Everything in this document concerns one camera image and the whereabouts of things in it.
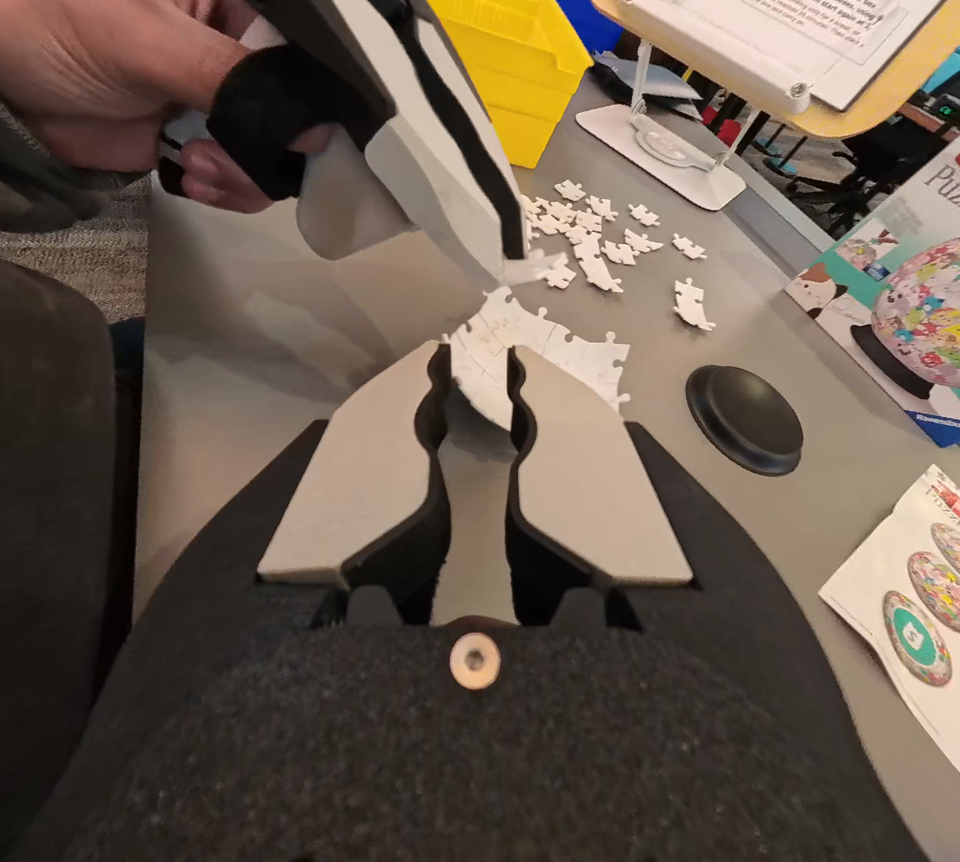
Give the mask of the joined white puzzle piece pair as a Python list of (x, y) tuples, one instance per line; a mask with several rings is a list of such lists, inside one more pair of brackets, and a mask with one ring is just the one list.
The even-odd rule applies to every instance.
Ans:
[(693, 285), (688, 278), (685, 281), (677, 280), (674, 283), (675, 304), (674, 313), (691, 328), (705, 332), (712, 332), (716, 323), (707, 319), (704, 311), (705, 292)]

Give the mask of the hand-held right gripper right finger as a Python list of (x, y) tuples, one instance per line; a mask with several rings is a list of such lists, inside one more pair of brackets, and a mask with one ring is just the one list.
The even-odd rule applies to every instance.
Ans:
[(694, 572), (628, 424), (530, 347), (508, 355), (506, 556), (521, 626), (548, 626), (584, 593), (632, 626), (631, 592), (688, 587)]

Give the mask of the single white puzzle piece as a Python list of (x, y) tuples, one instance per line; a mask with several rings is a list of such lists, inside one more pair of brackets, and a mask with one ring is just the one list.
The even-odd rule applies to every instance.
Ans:
[(565, 268), (567, 264), (568, 256), (564, 252), (547, 255), (543, 250), (536, 249), (528, 257), (504, 259), (498, 276), (498, 284), (515, 287), (546, 280), (552, 270)]

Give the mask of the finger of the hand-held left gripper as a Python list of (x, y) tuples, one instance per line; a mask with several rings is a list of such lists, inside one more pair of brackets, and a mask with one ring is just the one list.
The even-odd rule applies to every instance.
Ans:
[(333, 0), (384, 82), (395, 114), (363, 151), (346, 128), (309, 155), (303, 184), (303, 238), (315, 255), (340, 260), (412, 229), (423, 232), (471, 279), (499, 285), (506, 258), (496, 211), (427, 95), (426, 64), (370, 0)]
[(418, 18), (414, 28), (417, 59), (426, 65), (428, 98), (495, 211), (503, 255), (526, 258), (521, 193), (490, 114), (442, 26)]

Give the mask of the curved assembled puzzle section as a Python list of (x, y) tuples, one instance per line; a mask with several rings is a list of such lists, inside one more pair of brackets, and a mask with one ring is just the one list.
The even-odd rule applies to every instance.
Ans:
[(449, 347), (458, 389), (488, 422), (504, 431), (511, 427), (508, 354), (516, 347), (530, 349), (592, 388), (616, 413), (630, 401), (630, 394), (620, 389), (630, 345), (618, 342), (614, 332), (604, 340), (585, 340), (548, 319), (545, 307), (531, 314), (507, 288), (485, 297), (478, 312), (441, 341)]

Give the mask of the white document holder stand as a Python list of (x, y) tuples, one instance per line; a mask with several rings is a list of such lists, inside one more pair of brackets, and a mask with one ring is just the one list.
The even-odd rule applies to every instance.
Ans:
[(750, 105), (822, 136), (892, 114), (958, 44), (958, 0), (591, 0)]

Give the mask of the white printed paper sheet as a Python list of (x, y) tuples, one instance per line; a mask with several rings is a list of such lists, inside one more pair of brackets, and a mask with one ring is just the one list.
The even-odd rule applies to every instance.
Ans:
[(933, 464), (820, 590), (959, 768), (959, 488)]

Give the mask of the black round stand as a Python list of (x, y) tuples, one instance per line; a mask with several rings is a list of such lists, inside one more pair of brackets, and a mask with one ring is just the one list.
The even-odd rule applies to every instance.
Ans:
[(745, 368), (707, 364), (685, 383), (689, 412), (702, 434), (741, 469), (767, 477), (798, 469), (804, 430), (790, 403)]

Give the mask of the pile of white puzzle pieces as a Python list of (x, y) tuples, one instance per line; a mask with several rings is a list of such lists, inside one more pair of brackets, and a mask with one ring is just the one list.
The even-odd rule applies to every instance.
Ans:
[(526, 231), (538, 240), (562, 240), (564, 246), (544, 258), (536, 275), (549, 288), (565, 290), (582, 277), (605, 293), (621, 293), (618, 268), (633, 267), (642, 256), (671, 246), (689, 261), (706, 261), (706, 248), (688, 236), (662, 229), (659, 213), (643, 203), (618, 211), (612, 200), (590, 194), (571, 179), (554, 185), (555, 196), (521, 195)]

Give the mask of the person's left hand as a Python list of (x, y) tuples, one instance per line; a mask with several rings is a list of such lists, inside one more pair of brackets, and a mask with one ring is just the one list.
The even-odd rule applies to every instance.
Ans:
[(209, 112), (250, 52), (243, 0), (1, 0), (1, 97), (53, 156), (154, 172), (165, 125)]

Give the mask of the yellow plastic bin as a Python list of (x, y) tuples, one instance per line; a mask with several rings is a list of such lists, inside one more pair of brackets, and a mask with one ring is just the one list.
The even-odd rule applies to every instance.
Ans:
[(593, 58), (556, 0), (428, 0), (510, 164), (534, 169)]

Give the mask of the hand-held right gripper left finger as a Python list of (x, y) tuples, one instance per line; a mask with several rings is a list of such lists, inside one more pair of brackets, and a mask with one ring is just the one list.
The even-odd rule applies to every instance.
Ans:
[(428, 340), (333, 413), (257, 566), (260, 582), (384, 589), (431, 622), (450, 553), (450, 345)]

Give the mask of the colourful puzzle ball box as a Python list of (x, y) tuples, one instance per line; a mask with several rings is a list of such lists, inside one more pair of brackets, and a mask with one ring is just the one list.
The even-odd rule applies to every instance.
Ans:
[(936, 446), (958, 446), (958, 138), (784, 292)]

